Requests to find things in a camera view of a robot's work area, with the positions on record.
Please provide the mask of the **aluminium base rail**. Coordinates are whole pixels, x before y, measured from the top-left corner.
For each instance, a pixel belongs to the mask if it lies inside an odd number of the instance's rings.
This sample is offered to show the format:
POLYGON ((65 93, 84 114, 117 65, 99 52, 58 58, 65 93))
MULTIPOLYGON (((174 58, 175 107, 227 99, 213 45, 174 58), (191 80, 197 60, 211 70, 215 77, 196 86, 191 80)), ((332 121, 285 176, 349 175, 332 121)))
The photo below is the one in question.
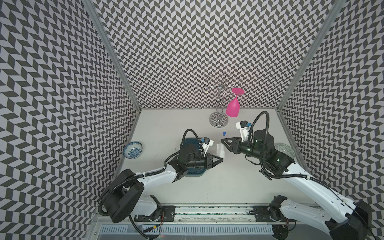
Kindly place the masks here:
POLYGON ((274 222, 267 208, 266 204, 166 204, 156 220, 133 215, 116 224, 108 217, 95 216, 85 239, 141 240, 140 232, 157 240, 330 239, 326 233, 293 217, 274 222))

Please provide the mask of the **blue patterned small bowl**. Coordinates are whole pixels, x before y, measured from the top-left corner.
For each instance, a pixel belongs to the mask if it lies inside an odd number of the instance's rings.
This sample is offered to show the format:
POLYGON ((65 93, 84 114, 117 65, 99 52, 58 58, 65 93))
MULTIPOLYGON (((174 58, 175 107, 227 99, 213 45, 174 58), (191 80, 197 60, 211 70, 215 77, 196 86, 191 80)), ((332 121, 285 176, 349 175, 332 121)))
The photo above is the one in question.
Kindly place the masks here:
POLYGON ((141 155, 143 151, 143 145, 140 142, 130 142, 125 146, 123 155, 127 159, 135 159, 141 155))

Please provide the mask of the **teal rectangular plastic tray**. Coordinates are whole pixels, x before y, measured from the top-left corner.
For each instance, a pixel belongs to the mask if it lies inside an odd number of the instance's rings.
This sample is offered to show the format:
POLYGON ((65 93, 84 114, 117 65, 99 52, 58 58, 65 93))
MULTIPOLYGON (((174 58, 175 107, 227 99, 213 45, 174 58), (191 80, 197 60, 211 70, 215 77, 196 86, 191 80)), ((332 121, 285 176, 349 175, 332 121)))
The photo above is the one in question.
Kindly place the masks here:
MULTIPOLYGON (((187 138, 183 141, 181 152, 178 158, 179 162, 186 165, 187 162, 189 162, 191 159, 188 157, 189 154, 195 154, 196 157, 202 157, 199 140, 196 138, 187 138)), ((188 169, 186 177, 201 177, 205 171, 205 169, 201 168, 191 168, 188 169)))

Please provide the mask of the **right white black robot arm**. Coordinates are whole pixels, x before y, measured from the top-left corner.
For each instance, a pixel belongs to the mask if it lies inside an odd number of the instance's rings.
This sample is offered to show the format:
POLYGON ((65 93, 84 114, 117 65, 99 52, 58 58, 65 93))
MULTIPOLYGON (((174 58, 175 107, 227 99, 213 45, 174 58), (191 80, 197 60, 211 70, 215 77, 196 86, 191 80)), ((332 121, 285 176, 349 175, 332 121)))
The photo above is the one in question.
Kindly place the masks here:
POLYGON ((283 218, 305 223, 323 231, 334 240, 365 240, 371 232, 372 208, 360 200, 336 193, 332 188, 305 171, 293 158, 276 150, 274 138, 264 130, 254 138, 241 132, 241 137, 221 139, 236 155, 244 154, 260 160, 260 172, 268 179, 285 180, 311 198, 319 208, 295 203, 285 196, 275 196, 269 204, 270 218, 283 218))

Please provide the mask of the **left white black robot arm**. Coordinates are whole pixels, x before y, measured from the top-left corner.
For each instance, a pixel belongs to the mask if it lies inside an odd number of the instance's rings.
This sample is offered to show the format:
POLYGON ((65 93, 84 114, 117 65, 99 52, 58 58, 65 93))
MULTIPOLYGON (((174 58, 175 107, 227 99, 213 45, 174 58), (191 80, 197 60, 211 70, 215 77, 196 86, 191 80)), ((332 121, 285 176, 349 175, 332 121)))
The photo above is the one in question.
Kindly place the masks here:
POLYGON ((149 191, 161 185, 181 180, 189 169, 209 170, 223 158, 203 153, 197 146, 187 144, 165 160, 165 165, 151 172, 122 171, 101 194, 98 213, 119 223, 127 217, 145 216, 150 221, 161 218, 163 205, 149 191))

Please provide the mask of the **white gauze cloth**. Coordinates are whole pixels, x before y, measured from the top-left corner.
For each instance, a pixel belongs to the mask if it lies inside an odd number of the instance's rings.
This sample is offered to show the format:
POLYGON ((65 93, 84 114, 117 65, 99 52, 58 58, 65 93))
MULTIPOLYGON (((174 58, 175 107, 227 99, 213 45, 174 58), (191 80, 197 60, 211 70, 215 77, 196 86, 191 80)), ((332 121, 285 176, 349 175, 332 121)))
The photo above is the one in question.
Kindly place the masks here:
POLYGON ((216 156, 225 158, 225 146, 223 144, 217 144, 216 156))

